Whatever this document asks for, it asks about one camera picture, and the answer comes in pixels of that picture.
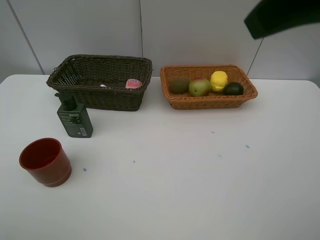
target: pink package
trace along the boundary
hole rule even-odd
[[[140,82],[137,79],[129,79],[128,81],[126,81],[126,85],[125,88],[126,89],[137,89],[140,88],[142,86],[142,82]]]

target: lemon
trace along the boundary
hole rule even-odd
[[[228,75],[224,71],[215,71],[210,79],[212,91],[216,93],[222,92],[228,83]]]

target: black object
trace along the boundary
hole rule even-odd
[[[72,138],[91,138],[94,131],[87,109],[83,103],[76,103],[69,92],[56,93],[61,106],[57,114],[66,133]]]
[[[244,87],[238,82],[230,82],[223,89],[224,95],[243,95]]]
[[[244,22],[254,39],[320,23],[320,0],[262,0]]]

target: green bottle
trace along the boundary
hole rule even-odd
[[[58,116],[72,138],[91,138],[94,131],[87,109],[83,103],[76,103],[71,93],[56,93],[60,99],[61,106],[58,109]]]

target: red cup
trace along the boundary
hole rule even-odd
[[[20,154],[19,163],[47,187],[57,187],[71,175],[70,161],[61,143],[54,138],[42,138],[30,143]]]

